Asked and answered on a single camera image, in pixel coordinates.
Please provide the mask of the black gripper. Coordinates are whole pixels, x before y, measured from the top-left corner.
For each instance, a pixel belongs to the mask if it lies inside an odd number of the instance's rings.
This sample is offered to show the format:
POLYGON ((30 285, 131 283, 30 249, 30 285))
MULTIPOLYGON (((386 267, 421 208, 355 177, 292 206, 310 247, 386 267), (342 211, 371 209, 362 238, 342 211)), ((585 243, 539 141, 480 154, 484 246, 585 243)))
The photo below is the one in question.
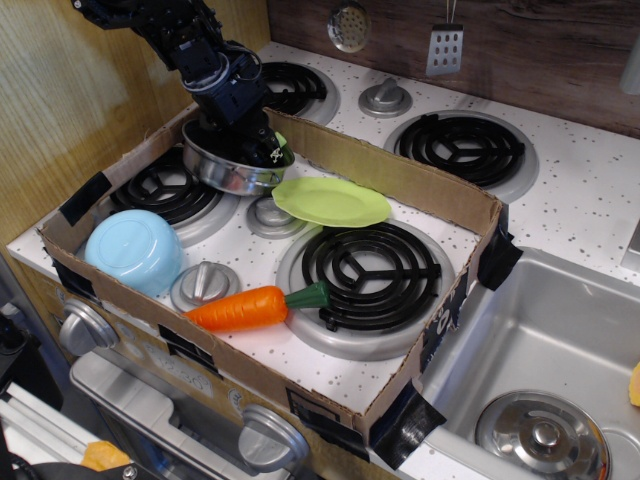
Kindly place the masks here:
MULTIPOLYGON (((207 127, 233 127, 260 113, 266 95, 262 65, 250 52, 218 53, 218 68, 187 81, 187 91, 201 108, 207 127)), ((227 129, 205 128, 199 120, 185 124, 185 141, 213 155, 243 155, 250 166, 290 166, 293 151, 281 148, 275 131, 261 140, 243 142, 227 129)))

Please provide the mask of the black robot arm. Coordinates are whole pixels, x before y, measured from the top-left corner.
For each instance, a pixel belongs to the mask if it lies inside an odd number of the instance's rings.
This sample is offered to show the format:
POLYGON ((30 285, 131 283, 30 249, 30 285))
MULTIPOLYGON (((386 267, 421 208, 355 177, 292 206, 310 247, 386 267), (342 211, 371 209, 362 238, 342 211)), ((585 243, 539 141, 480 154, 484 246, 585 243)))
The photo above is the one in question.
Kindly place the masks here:
POLYGON ((130 29, 142 37, 200 107, 189 135, 231 161, 261 168, 293 162, 284 137, 264 111, 268 88, 258 56, 226 40, 215 11, 203 1, 74 1, 73 7, 104 29, 130 29))

